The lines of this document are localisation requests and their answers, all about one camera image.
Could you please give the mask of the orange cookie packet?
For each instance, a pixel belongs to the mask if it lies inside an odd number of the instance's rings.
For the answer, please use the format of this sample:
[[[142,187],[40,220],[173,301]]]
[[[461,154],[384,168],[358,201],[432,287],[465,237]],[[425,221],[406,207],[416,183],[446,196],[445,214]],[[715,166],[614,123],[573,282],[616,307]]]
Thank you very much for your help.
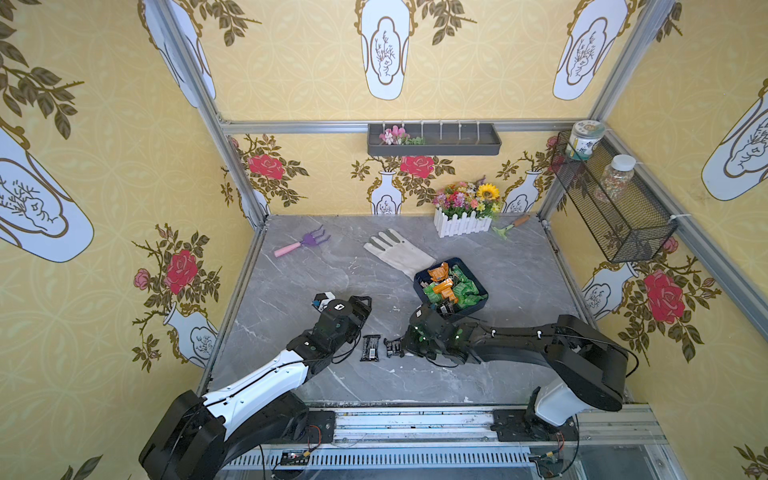
[[[453,304],[458,303],[458,299],[453,291],[454,283],[449,278],[442,283],[435,283],[432,286],[432,290],[435,294],[440,295],[444,300],[448,300]]]
[[[427,271],[432,282],[442,283],[451,276],[451,268],[447,262],[442,262]]]

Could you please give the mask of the dark blue storage box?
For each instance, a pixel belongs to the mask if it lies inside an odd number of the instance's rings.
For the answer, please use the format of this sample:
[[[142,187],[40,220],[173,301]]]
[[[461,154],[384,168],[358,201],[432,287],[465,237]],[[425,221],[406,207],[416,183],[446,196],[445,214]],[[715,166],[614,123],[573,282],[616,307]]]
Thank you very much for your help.
[[[487,289],[458,257],[417,272],[413,286],[423,303],[449,321],[475,314],[489,298]]]

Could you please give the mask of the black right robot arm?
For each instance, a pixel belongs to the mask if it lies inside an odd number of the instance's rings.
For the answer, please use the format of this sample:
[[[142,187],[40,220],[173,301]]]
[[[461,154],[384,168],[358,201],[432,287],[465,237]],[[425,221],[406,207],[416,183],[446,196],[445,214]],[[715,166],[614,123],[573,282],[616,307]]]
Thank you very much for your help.
[[[469,316],[449,320],[425,304],[406,333],[385,345],[389,357],[443,356],[452,367],[508,361],[551,368],[558,378],[536,388],[525,409],[493,413],[491,430],[500,441],[576,438],[579,413],[618,412],[624,404],[630,352],[569,314],[541,326],[495,327]]]

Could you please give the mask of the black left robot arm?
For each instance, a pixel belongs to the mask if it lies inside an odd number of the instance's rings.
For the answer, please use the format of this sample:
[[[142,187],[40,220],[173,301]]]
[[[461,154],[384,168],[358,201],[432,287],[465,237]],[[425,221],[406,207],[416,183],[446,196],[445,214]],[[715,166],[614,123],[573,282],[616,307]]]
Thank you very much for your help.
[[[179,395],[139,455],[151,479],[213,479],[229,462],[278,439],[297,439],[308,408],[295,394],[360,338],[372,311],[369,296],[333,299],[315,325],[272,361],[203,396]]]

